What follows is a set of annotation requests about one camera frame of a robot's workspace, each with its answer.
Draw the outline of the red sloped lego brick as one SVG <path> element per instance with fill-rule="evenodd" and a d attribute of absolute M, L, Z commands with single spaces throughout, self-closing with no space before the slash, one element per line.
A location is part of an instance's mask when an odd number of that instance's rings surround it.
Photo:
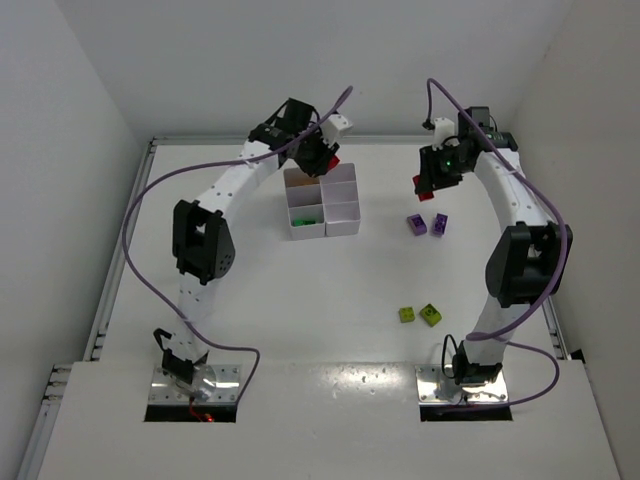
<path fill-rule="evenodd" d="M 330 172 L 340 163 L 340 159 L 337 156 L 333 156 L 327 163 L 326 172 Z"/>

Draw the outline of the lime green lego brick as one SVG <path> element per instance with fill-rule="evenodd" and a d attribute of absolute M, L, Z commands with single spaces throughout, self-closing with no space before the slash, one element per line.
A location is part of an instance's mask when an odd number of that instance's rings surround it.
<path fill-rule="evenodd" d="M 412 307 L 401 307 L 398 310 L 398 316 L 401 323 L 410 323 L 416 319 L 415 311 Z"/>

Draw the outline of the red rectangular lego brick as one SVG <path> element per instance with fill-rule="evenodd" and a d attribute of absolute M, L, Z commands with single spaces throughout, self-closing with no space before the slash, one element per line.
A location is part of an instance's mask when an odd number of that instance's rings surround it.
<path fill-rule="evenodd" d="M 418 198 L 420 202 L 432 200 L 435 195 L 432 190 L 428 190 L 427 188 L 421 185 L 421 180 L 419 175 L 415 175 L 412 178 L 412 182 L 414 184 L 414 194 Z"/>

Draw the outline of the pink patterned lego piece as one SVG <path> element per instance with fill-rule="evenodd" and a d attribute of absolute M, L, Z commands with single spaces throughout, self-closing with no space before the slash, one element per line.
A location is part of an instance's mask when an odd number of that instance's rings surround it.
<path fill-rule="evenodd" d="M 436 236 L 443 236 L 446 232 L 447 223 L 448 216 L 446 214 L 437 213 L 432 224 L 432 234 Z"/>

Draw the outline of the green square lego brick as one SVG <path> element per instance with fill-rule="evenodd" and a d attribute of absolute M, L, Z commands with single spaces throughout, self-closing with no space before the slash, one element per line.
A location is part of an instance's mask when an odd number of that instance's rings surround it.
<path fill-rule="evenodd" d="M 303 219 L 294 219 L 292 220 L 293 227 L 303 227 L 303 226 L 311 226 L 316 225 L 318 222 L 312 218 L 303 218 Z"/>

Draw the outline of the purple patterned lego brick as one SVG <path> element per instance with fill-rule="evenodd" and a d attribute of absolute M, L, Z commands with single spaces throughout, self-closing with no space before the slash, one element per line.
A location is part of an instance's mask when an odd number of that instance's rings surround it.
<path fill-rule="evenodd" d="M 424 235 L 428 232 L 428 227 L 420 214 L 408 216 L 407 223 L 415 236 Z"/>

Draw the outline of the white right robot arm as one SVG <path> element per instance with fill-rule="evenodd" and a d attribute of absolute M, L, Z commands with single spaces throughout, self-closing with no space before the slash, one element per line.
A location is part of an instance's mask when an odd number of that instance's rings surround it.
<path fill-rule="evenodd" d="M 486 107 L 470 107 L 456 121 L 426 120 L 433 138 L 419 151 L 420 172 L 413 179 L 416 195 L 426 200 L 474 174 L 502 231 L 485 267 L 483 310 L 455 348 L 451 378 L 458 385 L 497 378 L 522 316 L 557 291 L 573 241 L 570 227 L 561 226 L 527 185 L 513 136 L 493 129 L 490 120 Z"/>

